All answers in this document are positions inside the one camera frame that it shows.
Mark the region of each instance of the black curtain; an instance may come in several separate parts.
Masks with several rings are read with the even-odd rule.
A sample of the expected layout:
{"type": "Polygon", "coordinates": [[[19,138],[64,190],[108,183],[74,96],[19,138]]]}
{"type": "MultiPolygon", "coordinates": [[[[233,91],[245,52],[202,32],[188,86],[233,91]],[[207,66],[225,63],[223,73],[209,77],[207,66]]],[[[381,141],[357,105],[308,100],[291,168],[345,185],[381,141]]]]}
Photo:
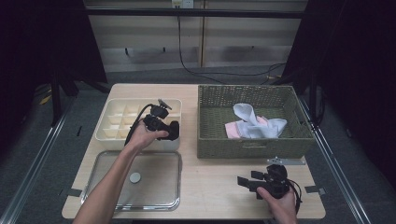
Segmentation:
{"type": "Polygon", "coordinates": [[[396,188],[396,2],[310,0],[284,79],[314,75],[368,158],[396,188]]]}
{"type": "MultiPolygon", "coordinates": [[[[61,85],[73,80],[106,82],[99,49],[83,8],[82,0],[1,3],[0,120],[5,133],[2,148],[7,148],[17,135],[36,87],[51,83],[54,73],[61,85]]],[[[70,92],[70,85],[64,85],[64,89],[75,93],[70,92]]]]}

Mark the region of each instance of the person's left hand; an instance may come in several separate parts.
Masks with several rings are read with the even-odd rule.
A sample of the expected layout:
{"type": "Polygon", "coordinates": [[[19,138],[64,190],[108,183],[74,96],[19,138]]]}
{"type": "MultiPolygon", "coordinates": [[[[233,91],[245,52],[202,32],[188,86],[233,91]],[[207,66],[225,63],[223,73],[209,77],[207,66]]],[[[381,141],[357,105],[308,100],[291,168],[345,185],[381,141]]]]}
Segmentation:
{"type": "Polygon", "coordinates": [[[125,146],[125,149],[130,148],[134,150],[142,150],[148,147],[156,138],[166,137],[169,135],[167,131],[151,132],[146,128],[146,124],[143,120],[139,121],[134,133],[132,134],[131,140],[125,146]]]}

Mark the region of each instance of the cable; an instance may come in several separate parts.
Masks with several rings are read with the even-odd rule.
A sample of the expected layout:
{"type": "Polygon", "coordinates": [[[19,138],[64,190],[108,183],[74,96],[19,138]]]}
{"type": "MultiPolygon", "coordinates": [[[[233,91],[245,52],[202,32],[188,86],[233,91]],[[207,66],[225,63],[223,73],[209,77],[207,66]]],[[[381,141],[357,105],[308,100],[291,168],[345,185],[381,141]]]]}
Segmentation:
{"type": "Polygon", "coordinates": [[[126,146],[126,145],[129,143],[129,141],[131,140],[132,134],[134,133],[134,130],[136,129],[137,124],[139,124],[140,117],[142,116],[143,112],[145,112],[145,110],[146,110],[149,106],[154,106],[154,105],[153,105],[153,104],[145,105],[145,107],[143,107],[143,109],[140,111],[139,115],[136,117],[136,120],[134,121],[134,124],[131,126],[131,130],[128,132],[128,135],[126,136],[125,143],[124,143],[125,146],[126,146]]]}
{"type": "Polygon", "coordinates": [[[323,121],[324,112],[326,111],[326,95],[323,90],[320,90],[319,113],[317,116],[318,126],[323,121]]]}
{"type": "Polygon", "coordinates": [[[290,187],[291,187],[291,188],[293,189],[293,191],[294,191],[294,194],[296,195],[296,214],[297,214],[298,211],[300,210],[300,204],[303,202],[303,201],[301,201],[301,197],[302,197],[303,194],[302,194],[302,192],[301,192],[300,186],[299,186],[295,181],[290,180],[290,179],[287,179],[287,180],[288,180],[289,182],[295,184],[295,185],[298,187],[299,191],[300,191],[300,193],[297,192],[297,189],[296,189],[291,183],[289,183],[290,187]]]}
{"type": "MultiPolygon", "coordinates": [[[[182,57],[182,54],[181,54],[181,28],[180,28],[180,17],[177,17],[177,28],[178,28],[178,53],[179,53],[180,62],[181,62],[181,64],[182,64],[183,68],[184,68],[187,72],[189,72],[190,74],[192,74],[193,76],[196,76],[196,77],[205,77],[205,76],[202,76],[202,75],[227,75],[227,76],[239,76],[239,77],[256,77],[256,76],[260,76],[260,75],[270,74],[271,71],[277,69],[277,68],[278,68],[279,66],[281,66],[281,65],[286,64],[286,63],[275,63],[275,64],[272,64],[272,65],[268,68],[267,71],[261,72],[261,73],[257,73],[257,74],[236,74],[236,73],[222,73],[222,72],[196,73],[196,72],[191,71],[189,68],[187,68],[186,65],[185,65],[184,62],[183,62],[183,57],[182,57]]],[[[205,78],[208,78],[208,79],[210,79],[210,80],[216,81],[216,82],[221,83],[221,84],[226,84],[226,83],[224,83],[224,82],[222,82],[222,81],[219,81],[219,80],[217,80],[217,79],[214,79],[213,77],[205,77],[205,78]]],[[[269,80],[269,76],[267,76],[267,79],[266,79],[262,84],[264,84],[264,83],[267,82],[268,80],[269,80]]]]}

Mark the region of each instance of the cloth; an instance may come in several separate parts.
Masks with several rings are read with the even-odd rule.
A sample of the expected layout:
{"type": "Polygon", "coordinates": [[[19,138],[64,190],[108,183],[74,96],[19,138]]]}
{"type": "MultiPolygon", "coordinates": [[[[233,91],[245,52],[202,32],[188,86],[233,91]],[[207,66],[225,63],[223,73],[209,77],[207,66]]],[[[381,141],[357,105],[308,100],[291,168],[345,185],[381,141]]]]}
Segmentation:
{"type": "Polygon", "coordinates": [[[249,104],[236,104],[233,112],[242,120],[225,124],[228,138],[278,138],[288,123],[285,119],[258,117],[249,104]]]}

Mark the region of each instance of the green wicker basket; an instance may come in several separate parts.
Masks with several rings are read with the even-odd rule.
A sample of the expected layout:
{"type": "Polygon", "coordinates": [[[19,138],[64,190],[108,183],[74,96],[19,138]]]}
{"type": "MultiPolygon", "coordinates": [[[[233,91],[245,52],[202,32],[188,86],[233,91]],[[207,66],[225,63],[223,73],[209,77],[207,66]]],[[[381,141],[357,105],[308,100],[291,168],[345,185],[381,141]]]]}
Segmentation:
{"type": "Polygon", "coordinates": [[[300,159],[316,142],[291,86],[200,85],[198,97],[198,158],[300,159]],[[285,130],[279,138],[227,138],[224,125],[240,120],[233,112],[239,103],[257,116],[287,120],[285,130]]]}

